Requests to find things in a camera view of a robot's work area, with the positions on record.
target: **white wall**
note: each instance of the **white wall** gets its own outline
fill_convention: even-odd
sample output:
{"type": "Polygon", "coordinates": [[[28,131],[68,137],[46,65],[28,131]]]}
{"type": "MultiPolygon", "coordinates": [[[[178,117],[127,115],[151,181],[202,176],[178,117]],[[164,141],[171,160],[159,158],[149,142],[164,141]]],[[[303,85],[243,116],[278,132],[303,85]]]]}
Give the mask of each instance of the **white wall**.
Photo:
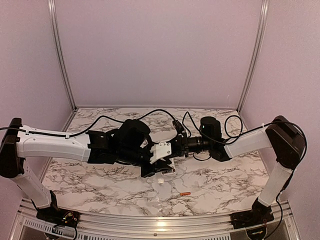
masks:
{"type": "Polygon", "coordinates": [[[78,106],[237,107],[261,0],[57,0],[78,106]]]}
{"type": "MultiPolygon", "coordinates": [[[[14,117],[61,130],[71,114],[51,32],[47,1],[0,1],[0,127],[14,117]]],[[[28,160],[39,174],[44,160],[28,160]]],[[[0,176],[0,240],[7,240],[22,192],[0,176]]]]}
{"type": "MultiPolygon", "coordinates": [[[[308,152],[281,199],[289,199],[302,240],[320,235],[320,1],[272,0],[242,115],[250,128],[284,115],[304,130],[308,152]]],[[[262,151],[269,172],[271,150],[262,151]]]]}

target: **marble surface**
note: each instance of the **marble surface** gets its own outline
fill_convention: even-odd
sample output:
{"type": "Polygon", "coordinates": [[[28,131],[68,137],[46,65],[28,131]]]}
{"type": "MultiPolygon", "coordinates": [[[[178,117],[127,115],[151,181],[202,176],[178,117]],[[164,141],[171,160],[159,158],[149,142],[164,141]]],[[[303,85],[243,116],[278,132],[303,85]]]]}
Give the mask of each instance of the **marble surface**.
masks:
{"type": "MultiPolygon", "coordinates": [[[[82,108],[68,131],[79,132],[100,115],[118,120],[138,118],[154,108],[82,108]]],[[[223,123],[234,110],[166,108],[178,120],[189,111],[196,124],[204,116],[223,123]]],[[[176,135],[171,118],[155,112],[143,120],[151,129],[152,140],[169,140],[176,135]]],[[[187,118],[193,136],[199,135],[187,118]]],[[[108,131],[119,123],[101,119],[94,130],[108,131]]],[[[239,133],[240,122],[232,118],[227,130],[239,133]]],[[[198,158],[207,158],[208,153],[198,158]]],[[[227,162],[214,159],[197,161],[192,156],[174,159],[176,174],[161,173],[140,177],[136,166],[87,164],[70,159],[53,159],[43,184],[53,190],[59,206],[75,210],[130,216],[194,216],[248,209],[262,191],[268,174],[258,152],[251,152],[227,162]],[[180,193],[191,192],[180,196],[180,193]]]]}

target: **robotic arm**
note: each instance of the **robotic arm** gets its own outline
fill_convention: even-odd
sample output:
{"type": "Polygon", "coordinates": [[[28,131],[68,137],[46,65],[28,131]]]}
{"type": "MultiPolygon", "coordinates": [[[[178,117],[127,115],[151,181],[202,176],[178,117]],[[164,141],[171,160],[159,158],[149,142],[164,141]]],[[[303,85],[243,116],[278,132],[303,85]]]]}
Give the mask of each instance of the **robotic arm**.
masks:
{"type": "Polygon", "coordinates": [[[305,148],[303,136],[287,124],[283,116],[276,117],[273,122],[244,133],[234,141],[222,138],[220,122],[214,117],[201,119],[201,136],[197,137],[187,137],[180,122],[174,120],[176,137],[154,143],[149,127],[136,119],[127,119],[119,129],[108,132],[89,130],[77,134],[23,126],[21,118],[14,118],[1,142],[0,175],[14,181],[29,196],[37,209],[37,218],[75,228],[79,213],[58,207],[55,194],[42,185],[25,158],[55,157],[89,164],[132,164],[141,167],[141,177],[145,178],[171,170],[171,158],[188,157],[193,152],[208,151],[212,158],[224,162],[272,147],[277,163],[252,210],[231,215],[235,229],[249,227],[274,219],[270,205],[289,184],[305,148]]]}

